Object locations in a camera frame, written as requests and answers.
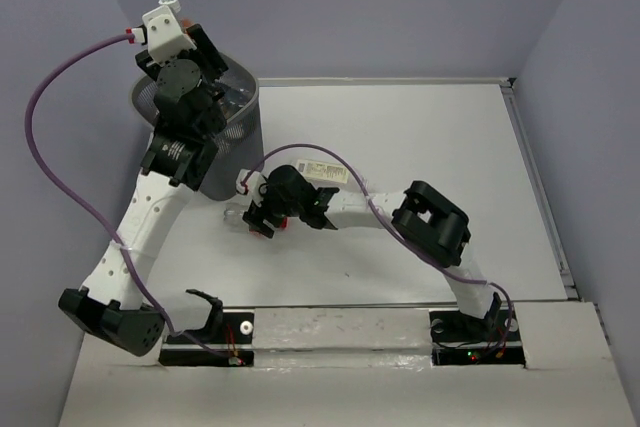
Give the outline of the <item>small red-label cola bottle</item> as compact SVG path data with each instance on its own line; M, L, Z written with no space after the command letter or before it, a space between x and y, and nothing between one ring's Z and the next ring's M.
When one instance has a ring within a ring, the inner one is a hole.
M250 231L249 226L242 220L243 213L250 206L256 206L256 205L254 203L251 203L250 205L228 203L224 210L223 221L225 225L230 229L235 229L236 231L248 231L252 234L261 236L256 232ZM277 217L277 218L278 218L278 227L275 228L275 232L285 230L288 226L288 218L287 217Z

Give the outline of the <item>orange juice bottle white cap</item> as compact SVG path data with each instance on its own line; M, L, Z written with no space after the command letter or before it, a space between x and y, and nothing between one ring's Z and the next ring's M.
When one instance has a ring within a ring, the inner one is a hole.
M179 0L158 0L158 5L168 7L174 17L180 22L183 29L187 29L193 25L193 22L181 13L182 6Z

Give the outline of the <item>clear jar silver lid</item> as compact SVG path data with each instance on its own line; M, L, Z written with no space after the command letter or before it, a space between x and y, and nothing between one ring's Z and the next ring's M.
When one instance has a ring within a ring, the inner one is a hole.
M235 89L229 86L223 88L223 96L219 100L224 116L229 119L240 112L251 100L252 95L245 89Z

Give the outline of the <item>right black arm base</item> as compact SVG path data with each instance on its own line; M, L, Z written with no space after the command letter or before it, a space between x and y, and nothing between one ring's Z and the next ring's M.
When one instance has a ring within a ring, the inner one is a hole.
M498 313L492 330L474 326L456 310L429 313L434 366L520 365L525 354L516 314Z

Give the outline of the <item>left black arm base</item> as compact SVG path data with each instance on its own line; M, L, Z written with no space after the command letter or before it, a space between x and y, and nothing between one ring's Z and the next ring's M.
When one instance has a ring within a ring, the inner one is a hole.
M245 368L254 365L255 311L226 310L221 327L211 336L198 338L209 352L183 335L168 337L161 345L158 362L165 367Z

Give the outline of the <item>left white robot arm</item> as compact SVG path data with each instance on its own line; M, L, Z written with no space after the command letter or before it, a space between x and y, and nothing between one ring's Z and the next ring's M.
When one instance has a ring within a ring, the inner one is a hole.
M141 357L173 326L146 281L174 222L214 161L216 136L227 125L218 79L227 64L203 28L185 31L191 45L155 60L136 56L155 82L158 110L136 187L112 240L78 289L66 289L58 306L85 333Z

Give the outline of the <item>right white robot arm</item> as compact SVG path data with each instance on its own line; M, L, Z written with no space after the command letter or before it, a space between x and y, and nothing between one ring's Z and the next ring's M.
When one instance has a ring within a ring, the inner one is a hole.
M236 190L251 198L243 221L267 238L289 218L316 230L389 228L443 272L468 337L482 339L496 328L501 300L473 258L469 218L428 183L414 181L397 193L356 193L315 187L295 167L283 165L267 176L241 171Z

